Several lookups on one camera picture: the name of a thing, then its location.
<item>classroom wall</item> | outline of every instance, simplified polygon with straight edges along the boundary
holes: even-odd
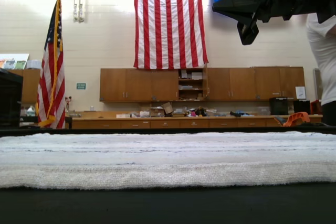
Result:
[[[0,54],[29,53],[30,59],[41,60],[55,1],[0,0]],[[74,0],[62,0],[66,95],[73,97],[71,108],[136,109],[137,104],[99,102],[100,68],[133,66],[133,0],[84,1],[85,22],[79,24],[73,22]],[[269,24],[259,24],[260,34],[254,44],[242,46],[236,21],[213,13],[212,2],[203,0],[209,67],[303,66],[308,99],[315,99],[313,68],[317,65],[306,39],[306,16],[295,16],[289,22],[274,18]],[[87,89],[76,90],[77,82],[87,83]]]

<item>poster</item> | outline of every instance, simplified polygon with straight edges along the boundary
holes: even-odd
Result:
[[[29,54],[0,54],[0,68],[24,69]]]

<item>orange object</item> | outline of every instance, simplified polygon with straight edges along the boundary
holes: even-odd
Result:
[[[307,112],[299,112],[288,117],[286,123],[284,123],[283,127],[293,127],[296,126],[296,122],[301,119],[303,123],[310,123],[310,118]]]

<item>black speaker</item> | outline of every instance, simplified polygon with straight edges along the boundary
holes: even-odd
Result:
[[[288,100],[286,97],[269,99],[271,115],[288,115]]]
[[[307,112],[308,115],[311,115],[310,111],[310,101],[294,101],[294,112]]]

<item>white towel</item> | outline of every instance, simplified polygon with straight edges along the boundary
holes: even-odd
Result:
[[[336,136],[320,133],[0,138],[0,188],[122,189],[336,182]]]

